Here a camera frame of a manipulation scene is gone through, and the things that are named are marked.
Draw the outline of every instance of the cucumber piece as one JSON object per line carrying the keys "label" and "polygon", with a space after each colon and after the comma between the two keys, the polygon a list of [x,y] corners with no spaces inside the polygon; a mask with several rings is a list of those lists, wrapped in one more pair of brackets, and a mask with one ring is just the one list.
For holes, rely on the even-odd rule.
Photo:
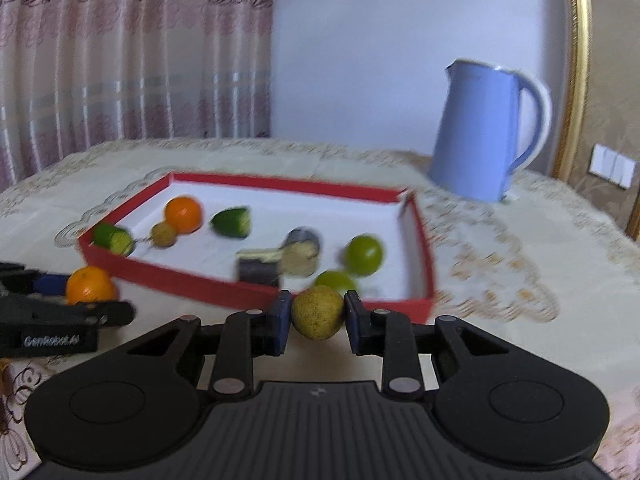
{"label": "cucumber piece", "polygon": [[227,238],[247,238],[251,233],[251,213],[247,207],[233,207],[216,213],[210,227]]}
{"label": "cucumber piece", "polygon": [[116,256],[129,256],[136,247],[133,237],[126,229],[106,222],[100,222],[93,228],[92,238],[95,245]]}

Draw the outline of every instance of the blue gripper pad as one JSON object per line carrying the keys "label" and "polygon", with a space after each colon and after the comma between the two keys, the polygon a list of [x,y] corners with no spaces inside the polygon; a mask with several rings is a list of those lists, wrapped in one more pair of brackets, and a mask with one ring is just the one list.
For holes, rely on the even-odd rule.
{"label": "blue gripper pad", "polygon": [[43,274],[33,282],[33,291],[43,296],[64,296],[68,274]]}
{"label": "blue gripper pad", "polygon": [[293,296],[288,290],[281,290],[269,309],[274,334],[274,355],[282,355],[289,338],[291,303]]}
{"label": "blue gripper pad", "polygon": [[347,335],[349,336],[351,353],[356,355],[360,352],[360,332],[358,330],[357,313],[358,307],[364,309],[364,307],[360,303],[360,298],[355,291],[348,291],[344,295],[344,309],[346,311],[344,324],[347,327]]}

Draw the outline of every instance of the table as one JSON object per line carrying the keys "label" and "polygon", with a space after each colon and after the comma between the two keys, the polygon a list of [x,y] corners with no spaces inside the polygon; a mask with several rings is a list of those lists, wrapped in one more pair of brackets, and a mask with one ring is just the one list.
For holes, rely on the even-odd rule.
{"label": "table", "polygon": [[[529,171],[499,204],[460,200],[425,177],[417,153],[361,152],[260,139],[118,140],[68,156],[0,194],[0,254],[30,267],[72,272],[84,263],[79,233],[171,169],[253,173],[417,191],[436,261],[434,316],[454,314],[584,375],[612,407],[596,461],[614,478],[640,476],[640,250],[607,215],[565,184]],[[196,314],[222,322],[229,310],[120,282],[138,308],[129,326],[103,331],[99,351]],[[0,478],[38,464],[22,412],[34,388],[91,356],[2,363],[5,422]],[[327,342],[295,331],[280,358],[256,359],[256,380],[379,380],[380,359],[350,354],[344,330]],[[436,387],[428,356],[426,387]]]}

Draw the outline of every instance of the mandarin orange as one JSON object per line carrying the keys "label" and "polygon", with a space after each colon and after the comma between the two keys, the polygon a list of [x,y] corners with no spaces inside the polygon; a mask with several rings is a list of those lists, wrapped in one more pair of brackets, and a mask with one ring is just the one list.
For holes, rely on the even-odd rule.
{"label": "mandarin orange", "polygon": [[69,305],[111,301],[118,298],[118,290],[109,275],[99,267],[83,267],[76,270],[66,282],[66,302]]}
{"label": "mandarin orange", "polygon": [[202,226],[202,206],[190,196],[177,196],[164,206],[164,221],[179,235],[188,235]]}

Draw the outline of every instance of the pink curtain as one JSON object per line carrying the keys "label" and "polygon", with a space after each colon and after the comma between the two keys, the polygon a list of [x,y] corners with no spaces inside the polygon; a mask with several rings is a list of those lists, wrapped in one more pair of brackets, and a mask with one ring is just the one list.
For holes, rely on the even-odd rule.
{"label": "pink curtain", "polygon": [[268,137],[273,0],[0,0],[0,190],[119,138]]}

